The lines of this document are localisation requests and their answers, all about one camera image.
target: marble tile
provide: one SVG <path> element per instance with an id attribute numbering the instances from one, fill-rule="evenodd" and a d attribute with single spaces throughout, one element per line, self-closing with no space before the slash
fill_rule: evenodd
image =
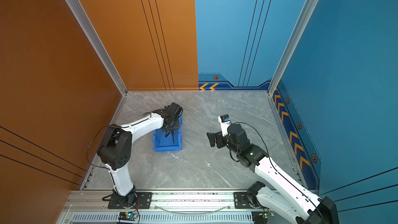
<path id="1" fill-rule="evenodd" d="M 227 148 L 210 147 L 206 132 L 221 131 L 217 117 L 224 114 L 229 114 L 232 122 L 254 126 L 275 162 L 290 176 L 298 178 L 263 91 L 129 92 L 116 123 L 136 121 L 144 112 L 171 102 L 183 107 L 182 151 L 155 152 L 152 132 L 135 141 L 128 168 L 136 188 L 246 189 L 256 181 L 270 186 L 248 168 L 232 161 Z M 265 149 L 251 127 L 244 124 L 242 127 L 252 143 Z M 112 180 L 106 169 L 95 168 L 86 186 L 86 189 L 111 189 Z"/>

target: blue bin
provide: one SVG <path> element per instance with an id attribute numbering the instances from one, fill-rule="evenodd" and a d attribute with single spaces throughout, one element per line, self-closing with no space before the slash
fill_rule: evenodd
<path id="1" fill-rule="evenodd" d="M 181 126 L 182 120 L 181 117 L 178 118 L 180 122 L 180 129 L 178 129 L 178 135 L 176 135 L 176 131 L 174 132 L 174 143 L 173 136 L 170 133 L 169 136 L 165 137 L 166 132 L 162 132 L 161 129 L 156 129 L 153 131 L 153 148 L 155 152 L 173 152 L 173 151 L 181 151 Z"/>

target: orange panel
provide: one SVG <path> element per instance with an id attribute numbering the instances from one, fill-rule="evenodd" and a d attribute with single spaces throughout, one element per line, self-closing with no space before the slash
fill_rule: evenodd
<path id="1" fill-rule="evenodd" d="M 0 126 L 48 150 L 0 130 L 0 223 L 54 223 L 121 94 L 65 0 L 0 2 Z"/>
<path id="2" fill-rule="evenodd" d="M 197 89 L 195 0 L 80 2 L 128 90 Z"/>
<path id="3" fill-rule="evenodd" d="M 198 89 L 195 0 L 156 0 L 174 86 Z"/>
<path id="4" fill-rule="evenodd" d="M 120 92 L 65 0 L 1 5 L 0 126 L 84 172 L 87 146 L 109 124 Z"/>
<path id="5" fill-rule="evenodd" d="M 52 224 L 77 186 L 0 156 L 0 223 Z"/>
<path id="6" fill-rule="evenodd" d="M 169 90 L 141 0 L 80 2 L 128 90 Z"/>

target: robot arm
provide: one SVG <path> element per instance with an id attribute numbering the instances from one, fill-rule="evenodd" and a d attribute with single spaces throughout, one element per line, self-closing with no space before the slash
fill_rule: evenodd
<path id="1" fill-rule="evenodd" d="M 207 133 L 211 147 L 226 146 L 238 161 L 264 178 L 282 195 L 261 182 L 248 189 L 248 200 L 255 208 L 269 207 L 292 224 L 338 224 L 336 205 L 328 197 L 321 199 L 284 172 L 260 147 L 251 144 L 240 124 L 231 124 L 229 116 L 218 117 L 221 132 Z"/>
<path id="2" fill-rule="evenodd" d="M 125 207 L 134 204 L 136 194 L 135 187 L 130 179 L 127 163 L 131 155 L 131 146 L 134 141 L 162 128 L 166 136 L 180 128 L 178 118 L 181 117 L 182 107 L 176 103 L 154 110 L 138 121 L 121 126 L 111 125 L 107 127 L 101 143 L 98 146 L 97 154 L 113 181 L 113 194 L 122 202 Z"/>

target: blue wall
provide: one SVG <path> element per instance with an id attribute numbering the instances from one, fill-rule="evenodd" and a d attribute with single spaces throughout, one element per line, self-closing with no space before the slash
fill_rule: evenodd
<path id="1" fill-rule="evenodd" d="M 256 4 L 256 0 L 195 0 L 199 73 L 221 74 L 233 86 L 259 86 L 269 80 L 304 2 L 258 0 Z"/>
<path id="2" fill-rule="evenodd" d="M 398 0 L 319 0 L 282 77 L 320 154 L 320 194 L 398 166 Z M 398 183 L 398 170 L 326 194 Z M 338 201 L 398 199 L 398 187 Z M 340 212 L 341 223 L 397 223 L 398 203 Z"/>

